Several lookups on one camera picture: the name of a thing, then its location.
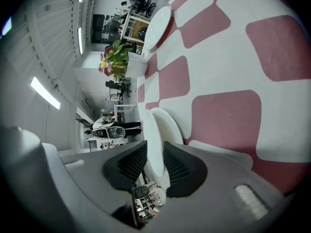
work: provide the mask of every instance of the green leaves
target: green leaves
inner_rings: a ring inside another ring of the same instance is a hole
[[[128,52],[130,52],[130,51],[132,51],[133,49],[131,49],[131,48],[128,48],[128,49],[122,49],[121,51],[120,51],[120,54],[126,54],[126,53],[128,53]]]
[[[114,52],[114,55],[117,55],[122,50],[123,44],[118,46],[118,50]]]
[[[122,62],[122,61],[115,61],[112,63],[112,67],[122,67],[127,65],[126,63]]]
[[[113,78],[116,81],[119,81],[120,78],[122,78],[123,76],[124,76],[124,74],[121,73],[120,69],[114,69]]]
[[[126,54],[120,54],[120,60],[126,60],[126,58],[127,58],[127,55]]]
[[[114,55],[113,53],[109,53],[106,55],[105,60],[112,62],[112,61],[121,61],[122,59],[119,56]]]
[[[112,47],[113,47],[113,50],[114,50],[115,52],[119,49],[120,43],[121,43],[121,40],[116,40],[116,41],[113,43]]]

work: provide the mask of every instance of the potted plant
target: potted plant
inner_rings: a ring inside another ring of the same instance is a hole
[[[98,70],[107,76],[113,75],[114,79],[119,82],[120,79],[136,78],[143,76],[148,67],[147,61],[139,54],[131,52],[132,48],[121,45],[120,40],[116,40],[112,46],[101,54],[102,63]]]
[[[115,81],[119,82],[120,79],[125,78],[129,61],[128,52],[132,50],[132,48],[127,48],[126,45],[121,44],[120,40],[116,40],[101,54],[102,63],[100,63],[98,70],[108,77],[113,75]]]

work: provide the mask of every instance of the white flower pot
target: white flower pot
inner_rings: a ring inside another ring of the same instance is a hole
[[[127,78],[137,78],[145,75],[148,67],[147,60],[141,55],[133,52],[128,53],[128,65],[125,76]]]

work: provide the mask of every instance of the pink flower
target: pink flower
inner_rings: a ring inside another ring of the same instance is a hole
[[[104,74],[106,74],[106,76],[110,77],[112,75],[112,73],[110,72],[110,70],[108,69],[108,67],[103,68],[104,69]]]
[[[106,67],[107,67],[107,70],[110,72],[110,70],[111,70],[111,68],[112,68],[112,64],[111,64],[110,61],[107,62]]]
[[[104,57],[106,57],[106,55],[109,53],[114,53],[113,46],[110,46],[105,49]]]
[[[104,71],[104,68],[102,67],[102,64],[99,64],[98,70],[99,70],[99,72],[103,72]]]

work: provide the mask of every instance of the black pants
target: black pants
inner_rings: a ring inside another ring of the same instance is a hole
[[[140,134],[141,133],[141,129],[131,129],[131,130],[127,130],[130,128],[134,128],[134,127],[138,127],[141,125],[141,122],[126,122],[126,123],[113,123],[111,126],[119,126],[125,129],[125,136],[128,135],[136,135],[136,134]]]

